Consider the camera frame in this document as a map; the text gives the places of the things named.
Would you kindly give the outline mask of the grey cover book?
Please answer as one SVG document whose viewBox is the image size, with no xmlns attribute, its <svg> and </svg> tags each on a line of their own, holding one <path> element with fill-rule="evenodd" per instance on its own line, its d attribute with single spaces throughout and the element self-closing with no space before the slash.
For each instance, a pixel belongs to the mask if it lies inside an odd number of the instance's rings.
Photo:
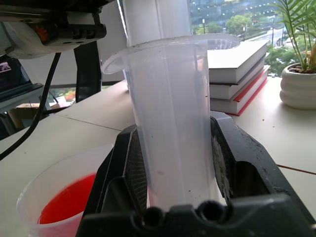
<svg viewBox="0 0 316 237">
<path fill-rule="evenodd" d="M 238 82 L 267 53 L 267 40 L 245 41 L 230 49 L 209 50 L 209 82 L 238 84 Z"/>
</svg>

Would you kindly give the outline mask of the green palm plant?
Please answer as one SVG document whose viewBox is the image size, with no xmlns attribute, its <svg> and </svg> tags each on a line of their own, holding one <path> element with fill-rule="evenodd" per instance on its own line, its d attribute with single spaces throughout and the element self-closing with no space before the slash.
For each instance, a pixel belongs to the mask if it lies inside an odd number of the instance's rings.
<svg viewBox="0 0 316 237">
<path fill-rule="evenodd" d="M 316 0 L 275 0 L 273 5 L 300 64 L 291 70 L 316 74 Z"/>
</svg>

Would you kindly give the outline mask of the clear plastic measuring cylinder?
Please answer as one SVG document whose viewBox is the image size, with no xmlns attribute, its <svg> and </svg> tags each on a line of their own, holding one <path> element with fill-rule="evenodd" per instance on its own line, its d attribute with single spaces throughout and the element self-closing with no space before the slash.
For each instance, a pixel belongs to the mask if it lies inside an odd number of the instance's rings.
<svg viewBox="0 0 316 237">
<path fill-rule="evenodd" d="M 217 199 L 211 152 L 208 50 L 239 38 L 194 35 L 189 0 L 122 0 L 127 48 L 102 65 L 123 71 L 144 157 L 151 206 Z"/>
</svg>

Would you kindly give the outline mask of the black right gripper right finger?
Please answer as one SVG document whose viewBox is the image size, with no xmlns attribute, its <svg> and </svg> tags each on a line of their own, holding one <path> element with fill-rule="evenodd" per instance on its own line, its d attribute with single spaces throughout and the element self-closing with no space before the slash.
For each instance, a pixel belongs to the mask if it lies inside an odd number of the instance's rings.
<svg viewBox="0 0 316 237">
<path fill-rule="evenodd" d="M 212 111 L 210 125 L 216 181 L 226 202 L 233 198 L 286 194 L 308 223 L 316 224 L 262 144 L 225 113 Z"/>
</svg>

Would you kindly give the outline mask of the stack of books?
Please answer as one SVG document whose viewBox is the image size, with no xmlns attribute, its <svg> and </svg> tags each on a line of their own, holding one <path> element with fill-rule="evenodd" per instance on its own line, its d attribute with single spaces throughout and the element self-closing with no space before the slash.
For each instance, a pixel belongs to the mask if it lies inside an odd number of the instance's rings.
<svg viewBox="0 0 316 237">
<path fill-rule="evenodd" d="M 229 115 L 240 116 L 268 82 L 269 67 L 270 66 L 265 65 L 261 72 L 241 88 L 232 99 L 224 100 L 211 98 L 210 109 Z"/>
</svg>

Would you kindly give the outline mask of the black upright post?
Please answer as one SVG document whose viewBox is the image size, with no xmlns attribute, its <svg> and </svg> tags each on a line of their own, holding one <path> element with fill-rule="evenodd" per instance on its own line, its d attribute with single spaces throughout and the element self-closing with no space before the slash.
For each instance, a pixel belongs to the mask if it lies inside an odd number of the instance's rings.
<svg viewBox="0 0 316 237">
<path fill-rule="evenodd" d="M 74 49 L 77 65 L 76 103 L 101 91 L 102 73 L 97 41 Z"/>
</svg>

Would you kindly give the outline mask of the white ribbed plant pot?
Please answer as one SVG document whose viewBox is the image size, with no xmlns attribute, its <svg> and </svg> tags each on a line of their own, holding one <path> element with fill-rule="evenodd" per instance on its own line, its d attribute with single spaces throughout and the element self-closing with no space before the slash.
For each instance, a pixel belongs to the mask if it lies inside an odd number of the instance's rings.
<svg viewBox="0 0 316 237">
<path fill-rule="evenodd" d="M 299 63 L 283 69 L 281 73 L 281 101 L 295 109 L 316 111 L 316 73 L 301 72 Z"/>
</svg>

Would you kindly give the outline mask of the clear cup with red liquid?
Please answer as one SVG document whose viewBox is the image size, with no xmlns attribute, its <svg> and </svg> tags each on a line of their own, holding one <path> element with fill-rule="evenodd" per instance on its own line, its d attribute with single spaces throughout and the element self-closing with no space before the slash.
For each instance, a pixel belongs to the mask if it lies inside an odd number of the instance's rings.
<svg viewBox="0 0 316 237">
<path fill-rule="evenodd" d="M 75 237 L 96 173 L 113 144 L 64 158 L 20 194 L 16 209 L 27 237 Z"/>
</svg>

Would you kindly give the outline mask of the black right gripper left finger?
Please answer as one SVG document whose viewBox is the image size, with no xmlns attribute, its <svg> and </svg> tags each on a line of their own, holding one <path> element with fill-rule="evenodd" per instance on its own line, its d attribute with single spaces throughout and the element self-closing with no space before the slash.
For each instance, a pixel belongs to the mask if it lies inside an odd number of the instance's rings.
<svg viewBox="0 0 316 237">
<path fill-rule="evenodd" d="M 118 134 L 97 170 L 83 216 L 147 208 L 147 176 L 136 125 Z"/>
</svg>

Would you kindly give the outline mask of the brown cardboard box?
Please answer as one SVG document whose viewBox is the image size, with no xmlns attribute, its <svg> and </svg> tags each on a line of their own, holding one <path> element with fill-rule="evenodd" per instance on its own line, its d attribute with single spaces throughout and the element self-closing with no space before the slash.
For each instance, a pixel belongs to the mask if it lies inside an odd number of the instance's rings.
<svg viewBox="0 0 316 237">
<path fill-rule="evenodd" d="M 29 127 L 38 111 L 39 103 L 23 103 L 9 110 L 9 116 L 18 129 Z"/>
</svg>

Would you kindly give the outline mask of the dark cover book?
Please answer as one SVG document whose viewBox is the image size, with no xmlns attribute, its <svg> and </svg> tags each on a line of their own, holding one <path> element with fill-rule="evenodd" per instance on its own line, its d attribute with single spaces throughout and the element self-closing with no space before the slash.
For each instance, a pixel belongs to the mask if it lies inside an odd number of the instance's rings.
<svg viewBox="0 0 316 237">
<path fill-rule="evenodd" d="M 260 60 L 255 64 L 249 72 L 247 72 L 237 84 L 211 84 L 210 97 L 222 100 L 234 100 L 248 85 L 265 70 L 269 69 L 270 65 L 265 64 L 265 59 Z"/>
</svg>

